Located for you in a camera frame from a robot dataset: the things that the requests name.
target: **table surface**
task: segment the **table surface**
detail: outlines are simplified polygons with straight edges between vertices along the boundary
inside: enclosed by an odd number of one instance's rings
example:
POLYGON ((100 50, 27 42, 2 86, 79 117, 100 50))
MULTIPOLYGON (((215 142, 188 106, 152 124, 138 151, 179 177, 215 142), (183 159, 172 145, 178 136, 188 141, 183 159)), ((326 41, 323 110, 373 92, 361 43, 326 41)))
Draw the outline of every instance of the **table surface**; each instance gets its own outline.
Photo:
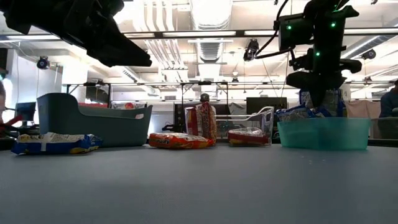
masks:
POLYGON ((0 223, 396 223, 398 149, 0 152, 0 223))

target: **gray table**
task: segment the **gray table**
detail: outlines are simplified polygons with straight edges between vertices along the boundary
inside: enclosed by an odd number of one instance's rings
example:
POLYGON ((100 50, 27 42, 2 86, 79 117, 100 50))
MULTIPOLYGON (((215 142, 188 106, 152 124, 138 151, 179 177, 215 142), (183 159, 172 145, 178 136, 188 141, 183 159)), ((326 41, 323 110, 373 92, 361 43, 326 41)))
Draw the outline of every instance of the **gray table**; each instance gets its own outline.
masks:
POLYGON ((0 152, 0 223, 396 223, 398 149, 0 152))

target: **gray plastic bin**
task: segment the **gray plastic bin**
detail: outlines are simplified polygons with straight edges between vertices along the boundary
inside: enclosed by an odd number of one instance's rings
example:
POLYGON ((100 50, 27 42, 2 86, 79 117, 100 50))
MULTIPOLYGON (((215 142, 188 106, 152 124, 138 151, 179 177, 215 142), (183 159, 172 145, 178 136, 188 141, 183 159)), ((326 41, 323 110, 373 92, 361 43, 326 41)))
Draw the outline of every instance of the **gray plastic bin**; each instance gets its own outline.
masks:
POLYGON ((79 106, 74 96, 49 93, 37 99, 40 133, 94 134, 103 147, 141 146, 147 141, 152 106, 115 110, 79 106))

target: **person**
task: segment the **person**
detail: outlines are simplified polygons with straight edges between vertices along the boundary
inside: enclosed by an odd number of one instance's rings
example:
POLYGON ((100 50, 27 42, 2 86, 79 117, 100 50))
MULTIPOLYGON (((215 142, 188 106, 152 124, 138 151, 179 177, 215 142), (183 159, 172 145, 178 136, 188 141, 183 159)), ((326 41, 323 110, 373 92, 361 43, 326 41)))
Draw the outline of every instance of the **person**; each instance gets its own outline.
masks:
POLYGON ((4 85, 2 81, 0 81, 0 124, 2 121, 2 112, 6 110, 6 90, 4 89, 4 85))
POLYGON ((380 99, 380 118, 391 117, 394 108, 398 108, 398 80, 394 83, 395 87, 380 99))

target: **translucent teal container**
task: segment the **translucent teal container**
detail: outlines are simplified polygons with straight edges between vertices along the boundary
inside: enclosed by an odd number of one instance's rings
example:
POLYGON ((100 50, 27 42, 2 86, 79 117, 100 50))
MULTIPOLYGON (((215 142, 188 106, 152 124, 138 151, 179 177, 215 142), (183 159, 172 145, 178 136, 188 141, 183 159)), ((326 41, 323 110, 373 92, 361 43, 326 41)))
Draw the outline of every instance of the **translucent teal container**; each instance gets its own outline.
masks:
POLYGON ((278 122, 283 147, 316 150, 365 150, 370 119, 311 118, 278 122))

